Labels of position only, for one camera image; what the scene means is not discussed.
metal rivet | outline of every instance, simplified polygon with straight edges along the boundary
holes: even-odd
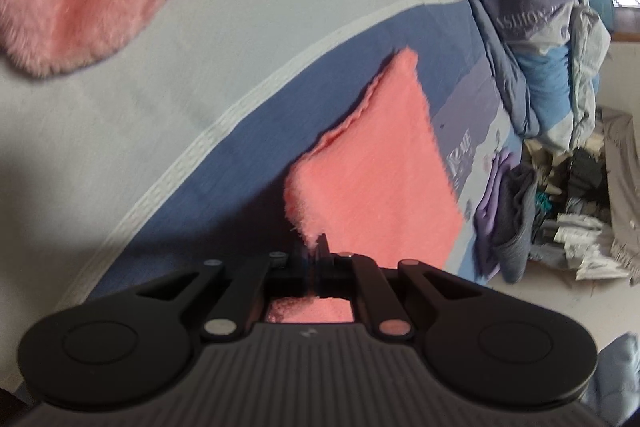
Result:
[[[229,319],[211,319],[204,324],[204,330],[210,335],[231,335],[236,328],[236,323]]]
[[[284,252],[271,252],[269,259],[271,260],[272,268],[284,268],[287,266],[287,259],[289,255]]]
[[[411,324],[401,319],[389,319],[380,322],[378,329],[385,335],[402,337],[411,331]]]

mattress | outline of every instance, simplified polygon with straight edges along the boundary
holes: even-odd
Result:
[[[445,268],[477,280],[472,215],[494,152],[520,142],[467,0],[170,0],[76,73],[33,81],[0,58],[0,386],[55,309],[292,248],[287,169],[404,46],[466,219]]]

